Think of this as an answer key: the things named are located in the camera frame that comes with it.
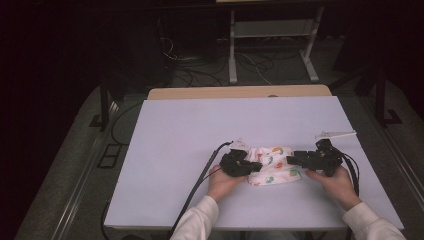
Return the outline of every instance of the white cloth with colorful print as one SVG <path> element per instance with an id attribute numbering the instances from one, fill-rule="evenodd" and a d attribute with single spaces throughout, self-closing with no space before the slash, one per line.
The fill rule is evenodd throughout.
<path id="1" fill-rule="evenodd" d="M 287 163 L 287 156 L 293 156 L 289 147 L 250 148 L 245 160 L 262 163 L 262 169 L 252 172 L 248 182 L 253 186 L 263 186 L 301 179 L 296 167 Z"/>

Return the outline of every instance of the patterned fabric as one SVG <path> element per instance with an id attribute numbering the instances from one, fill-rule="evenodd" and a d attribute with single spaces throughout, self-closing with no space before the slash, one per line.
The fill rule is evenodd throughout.
<path id="1" fill-rule="evenodd" d="M 245 160 L 262 163 L 259 172 L 249 175 L 248 182 L 253 186 L 279 184 L 299 180 L 300 176 L 295 166 L 287 163 L 287 156 L 292 156 L 289 147 L 250 148 Z"/>

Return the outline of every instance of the background table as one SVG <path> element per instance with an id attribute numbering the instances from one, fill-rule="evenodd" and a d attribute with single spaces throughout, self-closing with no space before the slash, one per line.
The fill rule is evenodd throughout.
<path id="1" fill-rule="evenodd" d="M 221 89 L 225 92 L 232 87 Z M 153 91 L 149 99 L 156 93 L 171 90 Z M 244 87 L 235 90 L 237 88 L 233 89 L 233 96 L 245 91 Z M 105 225 L 169 229 L 207 160 L 221 143 L 242 137 L 252 147 L 281 145 L 294 150 L 315 150 L 315 135 L 323 130 L 353 130 L 337 97 L 146 100 Z M 403 228 L 356 136 L 336 138 L 332 143 L 358 162 L 361 198 L 382 217 Z M 225 152 L 228 149 L 221 150 L 216 164 Z M 204 183 L 192 204 L 196 204 L 206 191 Z M 346 227 L 342 221 L 344 211 L 318 183 L 305 176 L 292 183 L 264 187 L 243 183 L 220 203 L 220 212 L 215 227 L 225 230 Z"/>

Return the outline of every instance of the long-sleeved shirt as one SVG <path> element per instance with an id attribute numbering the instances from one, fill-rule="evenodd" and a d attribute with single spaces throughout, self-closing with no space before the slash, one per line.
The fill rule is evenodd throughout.
<path id="1" fill-rule="evenodd" d="M 218 204 L 213 198 L 204 196 L 195 207 L 190 208 L 182 216 L 171 239 L 206 240 L 218 220 L 218 216 Z M 393 224 L 379 217 L 364 202 L 350 209 L 343 216 L 343 220 L 352 229 L 356 239 L 405 239 Z"/>

